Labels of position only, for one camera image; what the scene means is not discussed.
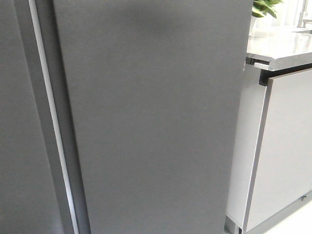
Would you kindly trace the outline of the dark grey fridge door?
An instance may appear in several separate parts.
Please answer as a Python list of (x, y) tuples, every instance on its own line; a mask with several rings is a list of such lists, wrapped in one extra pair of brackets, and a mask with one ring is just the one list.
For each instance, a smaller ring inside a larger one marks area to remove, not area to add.
[(56, 0), (91, 232), (220, 234), (250, 0)]
[(13, 2), (0, 3), (0, 231), (64, 232)]

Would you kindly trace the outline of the green potted plant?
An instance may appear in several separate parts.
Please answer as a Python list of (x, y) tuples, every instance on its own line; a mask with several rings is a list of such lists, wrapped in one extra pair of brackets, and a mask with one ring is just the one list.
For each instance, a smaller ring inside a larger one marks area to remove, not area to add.
[(277, 18), (275, 6), (283, 3), (282, 0), (253, 0), (252, 16), (255, 18), (263, 18), (268, 14), (273, 18)]

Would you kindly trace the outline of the speckled grey countertop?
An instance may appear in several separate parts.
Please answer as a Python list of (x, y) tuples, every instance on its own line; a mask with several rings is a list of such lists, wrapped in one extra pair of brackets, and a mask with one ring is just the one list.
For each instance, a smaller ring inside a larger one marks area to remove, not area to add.
[(255, 67), (267, 71), (311, 64), (312, 30), (254, 31), (249, 36), (246, 58)]

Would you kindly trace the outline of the light grey cabinet door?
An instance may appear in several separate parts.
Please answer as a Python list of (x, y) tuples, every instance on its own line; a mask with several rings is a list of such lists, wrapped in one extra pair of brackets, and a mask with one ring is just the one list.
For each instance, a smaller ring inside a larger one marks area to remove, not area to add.
[(312, 188), (312, 71), (269, 78), (243, 230), (252, 229)]

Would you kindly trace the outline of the grey cabinet side panel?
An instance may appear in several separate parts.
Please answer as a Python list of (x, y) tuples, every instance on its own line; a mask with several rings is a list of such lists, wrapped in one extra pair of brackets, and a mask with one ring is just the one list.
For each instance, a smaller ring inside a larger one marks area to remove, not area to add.
[(246, 65), (234, 143), (226, 215), (243, 226), (266, 87), (259, 84), (261, 70)]

